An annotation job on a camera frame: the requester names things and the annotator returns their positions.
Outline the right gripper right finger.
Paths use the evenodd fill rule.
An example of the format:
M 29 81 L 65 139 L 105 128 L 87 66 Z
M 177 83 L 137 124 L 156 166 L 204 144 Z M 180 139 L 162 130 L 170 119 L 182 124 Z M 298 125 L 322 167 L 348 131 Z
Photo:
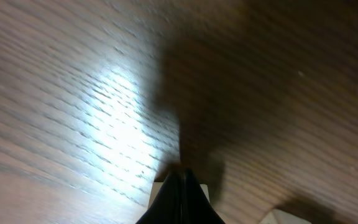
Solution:
M 210 205 L 191 169 L 185 169 L 182 185 L 182 223 L 224 224 Z

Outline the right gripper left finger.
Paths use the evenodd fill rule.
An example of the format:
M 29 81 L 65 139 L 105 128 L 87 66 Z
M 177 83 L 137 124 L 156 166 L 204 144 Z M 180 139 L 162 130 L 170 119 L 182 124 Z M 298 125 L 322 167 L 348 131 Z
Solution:
M 169 173 L 163 182 L 154 182 L 149 207 L 136 224 L 179 224 L 181 222 L 181 177 Z

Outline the green number 7 block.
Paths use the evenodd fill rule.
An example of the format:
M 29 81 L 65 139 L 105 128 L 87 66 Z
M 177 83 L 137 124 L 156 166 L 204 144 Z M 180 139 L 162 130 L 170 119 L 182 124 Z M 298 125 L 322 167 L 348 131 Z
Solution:
M 263 217 L 259 224 L 311 224 L 311 222 L 291 213 L 273 209 Z

